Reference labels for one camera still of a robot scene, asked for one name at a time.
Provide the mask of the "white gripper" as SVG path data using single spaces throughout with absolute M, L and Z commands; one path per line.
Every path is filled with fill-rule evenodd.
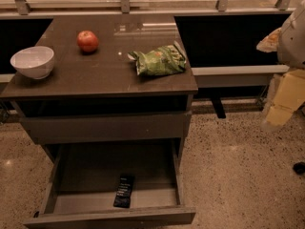
M 265 36 L 256 49 L 261 52 L 276 52 L 281 28 Z M 280 78 L 274 97 L 274 104 L 286 110 L 296 111 L 305 102 L 305 71 L 289 71 Z M 292 117 L 292 113 L 276 106 L 263 110 L 261 128 L 267 132 L 280 130 Z

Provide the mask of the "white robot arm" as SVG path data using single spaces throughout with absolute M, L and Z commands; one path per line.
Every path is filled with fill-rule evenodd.
M 281 129 L 305 103 L 305 1 L 302 1 L 282 26 L 261 40 L 256 49 L 276 52 L 280 64 L 289 67 L 282 76 L 275 74 L 263 110 L 261 128 Z

